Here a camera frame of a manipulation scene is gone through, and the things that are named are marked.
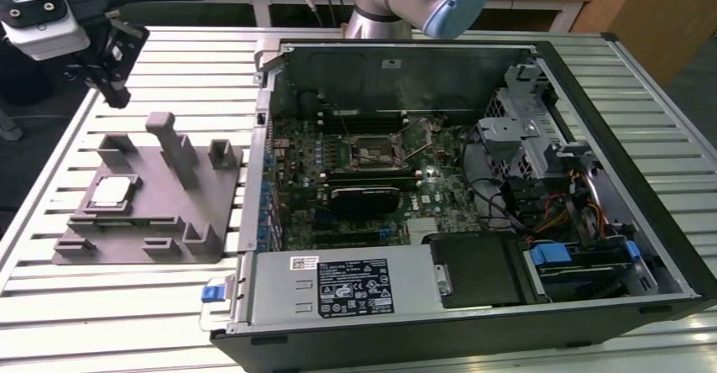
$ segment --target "floor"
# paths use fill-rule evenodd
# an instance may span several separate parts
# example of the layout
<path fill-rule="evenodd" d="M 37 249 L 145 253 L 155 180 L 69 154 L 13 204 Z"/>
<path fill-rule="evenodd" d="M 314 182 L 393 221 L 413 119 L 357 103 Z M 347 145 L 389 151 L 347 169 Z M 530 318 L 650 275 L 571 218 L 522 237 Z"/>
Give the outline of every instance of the floor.
<path fill-rule="evenodd" d="M 122 13 L 126 19 L 142 24 L 253 25 L 253 18 L 247 15 L 250 8 L 243 8 L 241 5 L 195 5 L 190 9 L 190 15 L 182 16 L 179 22 L 166 20 L 167 11 L 170 12 L 171 8 L 162 5 L 149 5 L 127 8 Z M 289 18 L 287 21 L 293 24 L 313 20 L 310 18 Z M 0 86 L 2 85 L 1 69 L 5 58 L 6 56 L 0 55 Z M 693 62 L 665 89 L 714 145 L 717 145 L 717 128 L 712 127 L 717 124 L 717 111 L 714 111 L 717 108 L 715 64 L 717 39 L 710 39 Z M 63 80 L 59 63 L 42 64 L 42 71 L 49 78 L 53 94 L 37 104 L 30 106 L 9 105 L 2 100 L 2 89 L 0 88 L 0 108 L 10 117 L 15 118 L 15 123 L 23 130 L 23 137 L 17 142 L 0 140 L 0 236 L 10 223 L 26 192 L 31 188 L 86 91 L 77 81 L 66 82 Z"/>

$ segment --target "power supply label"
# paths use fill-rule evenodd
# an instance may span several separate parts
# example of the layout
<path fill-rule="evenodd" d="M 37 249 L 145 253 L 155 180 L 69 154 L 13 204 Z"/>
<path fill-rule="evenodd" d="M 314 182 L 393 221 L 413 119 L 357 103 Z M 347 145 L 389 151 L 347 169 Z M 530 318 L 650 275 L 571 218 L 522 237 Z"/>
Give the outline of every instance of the power supply label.
<path fill-rule="evenodd" d="M 393 313 L 386 259 L 319 262 L 317 275 L 322 318 Z"/>

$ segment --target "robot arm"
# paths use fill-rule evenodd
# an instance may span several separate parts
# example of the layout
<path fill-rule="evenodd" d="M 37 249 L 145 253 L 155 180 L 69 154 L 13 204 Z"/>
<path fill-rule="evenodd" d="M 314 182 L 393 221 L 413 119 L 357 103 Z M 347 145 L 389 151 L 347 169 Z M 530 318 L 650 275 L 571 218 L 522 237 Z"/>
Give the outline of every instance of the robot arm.
<path fill-rule="evenodd" d="M 110 107 L 123 108 L 130 100 L 123 84 L 149 32 L 121 22 L 114 9 L 143 1 L 0 0 L 0 25 L 7 41 L 30 58 L 66 58 L 66 74 L 95 87 Z M 410 38 L 413 25 L 433 38 L 451 39 L 467 29 L 483 4 L 485 0 L 355 0 L 346 35 Z"/>
<path fill-rule="evenodd" d="M 486 0 L 354 0 L 346 37 L 409 39 L 411 26 L 435 39 L 454 39 L 470 27 Z"/>
<path fill-rule="evenodd" d="M 7 41 L 34 60 L 66 58 L 66 74 L 123 108 L 123 87 L 149 32 L 115 19 L 107 0 L 0 0 Z"/>

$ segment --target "motherboard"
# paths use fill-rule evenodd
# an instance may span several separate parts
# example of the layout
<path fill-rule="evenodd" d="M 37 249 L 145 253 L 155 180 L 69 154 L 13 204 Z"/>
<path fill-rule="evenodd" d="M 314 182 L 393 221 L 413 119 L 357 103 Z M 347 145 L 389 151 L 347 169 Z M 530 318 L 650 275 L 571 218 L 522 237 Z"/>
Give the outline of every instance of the motherboard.
<path fill-rule="evenodd" d="M 274 117 L 283 250 L 418 244 L 483 229 L 461 171 L 466 137 L 439 113 Z"/>

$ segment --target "gray aluminum table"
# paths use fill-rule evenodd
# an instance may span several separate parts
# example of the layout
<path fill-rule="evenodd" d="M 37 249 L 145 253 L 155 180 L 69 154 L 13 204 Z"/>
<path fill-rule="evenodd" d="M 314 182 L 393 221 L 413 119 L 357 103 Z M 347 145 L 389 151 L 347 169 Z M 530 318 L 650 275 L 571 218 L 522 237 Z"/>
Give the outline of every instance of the gray aluminum table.
<path fill-rule="evenodd" d="M 258 39 L 279 37 L 329 39 L 338 31 L 155 28 L 129 79 L 133 101 L 126 109 L 110 109 L 95 92 L 87 94 L 0 242 L 2 373 L 241 371 L 199 327 L 199 313 L 209 325 L 227 317 L 221 303 L 201 309 L 199 290 L 235 267 L 241 183 L 219 263 L 55 266 L 50 258 L 99 165 L 93 149 L 103 133 L 129 132 L 135 144 L 157 144 L 142 132 L 143 115 L 171 111 L 177 130 L 189 133 L 194 144 L 229 138 L 249 148 L 254 46 Z M 597 34 L 474 33 L 463 38 L 547 39 L 555 44 L 690 241 L 710 267 L 717 266 L 717 154 L 622 46 Z M 566 122 L 579 136 L 569 114 Z M 717 316 L 706 312 L 586 348 L 367 370 L 715 371 L 714 343 Z"/>

